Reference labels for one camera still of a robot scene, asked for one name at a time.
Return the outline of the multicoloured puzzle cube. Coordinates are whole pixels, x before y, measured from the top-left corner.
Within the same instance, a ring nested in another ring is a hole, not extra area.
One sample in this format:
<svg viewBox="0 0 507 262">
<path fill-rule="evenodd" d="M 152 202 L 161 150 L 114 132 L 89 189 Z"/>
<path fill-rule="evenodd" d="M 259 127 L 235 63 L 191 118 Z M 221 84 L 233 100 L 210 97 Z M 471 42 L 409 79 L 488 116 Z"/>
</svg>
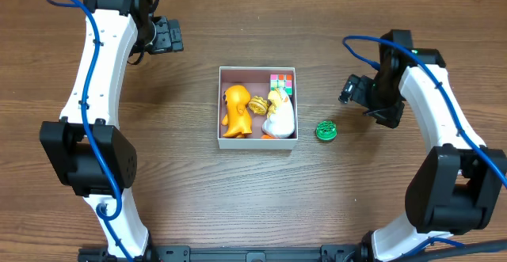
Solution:
<svg viewBox="0 0 507 262">
<path fill-rule="evenodd" d="M 269 79 L 271 90 L 284 90 L 290 97 L 293 95 L 293 77 L 291 74 L 271 74 Z"/>
</svg>

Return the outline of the gold lattice wheel toy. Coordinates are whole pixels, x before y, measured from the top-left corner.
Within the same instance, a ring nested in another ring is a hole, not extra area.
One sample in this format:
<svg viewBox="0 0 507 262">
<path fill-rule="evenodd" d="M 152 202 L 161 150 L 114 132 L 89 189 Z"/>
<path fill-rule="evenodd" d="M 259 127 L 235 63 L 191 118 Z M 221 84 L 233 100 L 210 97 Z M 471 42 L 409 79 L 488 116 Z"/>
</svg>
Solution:
<svg viewBox="0 0 507 262">
<path fill-rule="evenodd" d="M 269 103 L 263 97 L 254 96 L 250 99 L 248 107 L 254 114 L 264 116 L 269 110 Z"/>
</svg>

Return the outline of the green lattice wheel toy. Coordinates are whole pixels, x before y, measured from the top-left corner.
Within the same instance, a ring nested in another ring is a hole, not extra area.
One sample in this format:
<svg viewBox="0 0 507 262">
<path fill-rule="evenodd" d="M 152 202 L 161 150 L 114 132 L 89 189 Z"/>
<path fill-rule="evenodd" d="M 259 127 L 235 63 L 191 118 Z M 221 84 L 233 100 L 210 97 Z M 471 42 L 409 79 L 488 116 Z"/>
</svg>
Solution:
<svg viewBox="0 0 507 262">
<path fill-rule="evenodd" d="M 337 137 L 337 125 L 331 120 L 322 121 L 318 123 L 315 134 L 321 141 L 333 141 Z"/>
</svg>

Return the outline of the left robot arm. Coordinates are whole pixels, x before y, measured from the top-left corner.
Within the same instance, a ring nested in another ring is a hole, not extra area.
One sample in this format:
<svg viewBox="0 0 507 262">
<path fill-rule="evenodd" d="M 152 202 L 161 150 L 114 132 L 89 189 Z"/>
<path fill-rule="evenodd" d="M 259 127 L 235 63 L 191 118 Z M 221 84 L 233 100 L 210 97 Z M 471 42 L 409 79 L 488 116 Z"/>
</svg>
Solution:
<svg viewBox="0 0 507 262">
<path fill-rule="evenodd" d="M 59 181 L 93 209 L 107 245 L 82 249 L 80 261 L 159 261 L 133 198 L 135 147 L 120 132 L 119 103 L 127 66 L 145 55 L 180 52 L 177 21 L 156 16 L 159 0 L 47 0 L 78 8 L 86 40 L 78 74 L 56 121 L 40 127 L 40 143 Z"/>
</svg>

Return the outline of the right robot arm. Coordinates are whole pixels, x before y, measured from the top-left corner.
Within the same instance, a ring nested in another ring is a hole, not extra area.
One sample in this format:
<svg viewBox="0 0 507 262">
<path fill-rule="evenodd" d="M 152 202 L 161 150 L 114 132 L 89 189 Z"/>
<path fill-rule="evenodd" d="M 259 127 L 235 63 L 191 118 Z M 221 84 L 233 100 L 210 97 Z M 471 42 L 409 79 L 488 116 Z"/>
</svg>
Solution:
<svg viewBox="0 0 507 262">
<path fill-rule="evenodd" d="M 425 141 L 426 158 L 405 194 L 405 210 L 367 233 L 351 261 L 431 261 L 505 250 L 503 240 L 463 244 L 456 236 L 490 222 L 506 186 L 506 155 L 475 133 L 461 110 L 441 53 L 417 48 L 408 30 L 377 39 L 375 77 L 351 75 L 340 101 L 354 101 L 389 128 L 410 108 Z"/>
</svg>

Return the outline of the white plush duck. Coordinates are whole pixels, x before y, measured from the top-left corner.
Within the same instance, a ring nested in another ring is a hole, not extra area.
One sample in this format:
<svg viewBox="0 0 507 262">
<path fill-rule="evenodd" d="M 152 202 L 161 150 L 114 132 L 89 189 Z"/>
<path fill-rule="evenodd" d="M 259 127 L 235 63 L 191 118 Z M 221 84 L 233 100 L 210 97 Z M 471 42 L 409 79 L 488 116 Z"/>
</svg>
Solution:
<svg viewBox="0 0 507 262">
<path fill-rule="evenodd" d="M 291 98 L 283 89 L 269 92 L 268 115 L 262 124 L 262 131 L 274 139 L 287 139 L 295 131 L 295 113 Z"/>
</svg>

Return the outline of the orange dinosaur toy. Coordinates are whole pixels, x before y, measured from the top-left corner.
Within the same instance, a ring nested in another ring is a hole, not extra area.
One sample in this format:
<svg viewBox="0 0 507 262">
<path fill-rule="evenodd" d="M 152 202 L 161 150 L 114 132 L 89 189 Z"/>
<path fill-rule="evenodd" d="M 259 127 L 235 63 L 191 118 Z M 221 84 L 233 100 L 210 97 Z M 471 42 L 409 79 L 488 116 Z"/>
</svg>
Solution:
<svg viewBox="0 0 507 262">
<path fill-rule="evenodd" d="M 251 96 L 243 85 L 233 85 L 223 93 L 227 113 L 221 124 L 227 126 L 224 138 L 245 138 L 252 134 L 252 119 L 248 112 Z"/>
</svg>

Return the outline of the white box pink interior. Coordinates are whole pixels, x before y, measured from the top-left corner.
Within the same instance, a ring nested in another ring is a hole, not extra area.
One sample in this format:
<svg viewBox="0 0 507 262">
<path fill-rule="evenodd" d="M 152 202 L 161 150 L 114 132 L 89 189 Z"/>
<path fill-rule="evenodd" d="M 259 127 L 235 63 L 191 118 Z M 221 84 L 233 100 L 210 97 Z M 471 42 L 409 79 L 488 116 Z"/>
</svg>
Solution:
<svg viewBox="0 0 507 262">
<path fill-rule="evenodd" d="M 290 97 L 295 113 L 295 131 L 287 139 L 274 139 L 262 131 L 268 113 L 264 116 L 254 114 L 249 107 L 248 112 L 252 119 L 252 134 L 245 138 L 224 138 L 227 126 L 221 124 L 227 113 L 223 103 L 223 93 L 233 85 L 243 85 L 254 96 L 263 97 L 268 101 L 270 91 L 269 79 L 271 74 L 291 74 L 293 77 L 294 92 Z M 218 103 L 217 139 L 221 149 L 241 150 L 292 150 L 298 139 L 297 93 L 295 81 L 295 68 L 293 67 L 247 67 L 247 66 L 221 66 L 219 68 L 219 103 Z"/>
</svg>

